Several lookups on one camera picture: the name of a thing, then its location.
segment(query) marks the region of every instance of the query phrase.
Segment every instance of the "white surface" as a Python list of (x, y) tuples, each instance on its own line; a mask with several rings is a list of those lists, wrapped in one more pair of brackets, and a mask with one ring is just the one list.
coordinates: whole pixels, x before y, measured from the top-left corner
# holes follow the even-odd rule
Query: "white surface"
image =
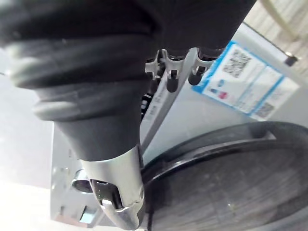
[[(0, 72), (8, 66), (0, 49)], [(0, 180), (49, 188), (52, 123), (33, 115), (37, 101), (33, 91), (0, 75)]]
[[(6, 181), (1, 184), (0, 229), (7, 231), (85, 231), (86, 228), (50, 220), (50, 191), (44, 188)], [(93, 231), (120, 231), (96, 227)]]

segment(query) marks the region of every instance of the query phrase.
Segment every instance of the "black plastic part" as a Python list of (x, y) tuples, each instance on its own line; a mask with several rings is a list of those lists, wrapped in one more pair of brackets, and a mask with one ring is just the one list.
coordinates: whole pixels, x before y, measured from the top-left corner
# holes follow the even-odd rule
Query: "black plastic part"
[(190, 73), (188, 77), (188, 82), (193, 86), (197, 85), (198, 83), (200, 83), (204, 73), (205, 73), (205, 67), (200, 66), (195, 75), (193, 74), (193, 72)]
[(298, 58), (296, 56), (288, 55), (284, 63), (287, 64), (288, 66), (293, 66), (297, 61), (298, 61)]
[(37, 115), (55, 121), (78, 158), (104, 160), (139, 143), (146, 60), (191, 47), (216, 57), (254, 2), (1, 1), (0, 44), (17, 64), (13, 83), (39, 95)]
[(179, 77), (177, 70), (171, 70), (167, 79), (167, 90), (171, 93), (176, 92), (179, 86)]
[(91, 184), (88, 180), (76, 180), (72, 183), (72, 186), (80, 192), (93, 193)]
[(197, 85), (198, 83), (200, 83), (201, 79), (202, 79), (202, 75), (194, 75), (194, 74), (191, 72), (191, 74), (190, 74), (189, 77), (188, 77), (188, 82), (189, 82), (191, 85), (195, 86), (195, 85)]
[(115, 185), (99, 180), (91, 180), (91, 184), (100, 204), (102, 204), (102, 200), (105, 199), (111, 201), (115, 209), (123, 208), (119, 190)]

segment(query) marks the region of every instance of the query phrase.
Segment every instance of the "metal clip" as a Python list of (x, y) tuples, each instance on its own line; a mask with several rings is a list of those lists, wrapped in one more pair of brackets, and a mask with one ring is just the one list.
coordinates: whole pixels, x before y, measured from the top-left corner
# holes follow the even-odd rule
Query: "metal clip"
[(191, 85), (197, 85), (200, 83), (203, 74), (211, 67), (214, 59), (210, 61), (202, 60), (202, 54), (200, 54), (200, 50), (198, 49), (197, 57), (194, 61), (192, 71), (188, 77), (188, 82)]

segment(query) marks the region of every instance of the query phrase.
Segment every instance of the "silver metal fitting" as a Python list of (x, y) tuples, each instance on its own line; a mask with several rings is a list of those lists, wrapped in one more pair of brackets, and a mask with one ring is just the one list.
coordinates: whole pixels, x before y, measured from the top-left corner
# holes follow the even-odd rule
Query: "silver metal fitting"
[(109, 219), (124, 230), (137, 229), (144, 216), (144, 189), (138, 146), (113, 159), (81, 160), (81, 163)]

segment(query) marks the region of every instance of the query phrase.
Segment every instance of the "printed label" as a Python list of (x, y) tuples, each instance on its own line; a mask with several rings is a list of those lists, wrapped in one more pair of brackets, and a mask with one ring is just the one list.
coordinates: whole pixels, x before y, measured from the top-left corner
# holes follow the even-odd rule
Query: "printed label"
[(192, 89), (257, 120), (267, 120), (298, 85), (231, 41)]

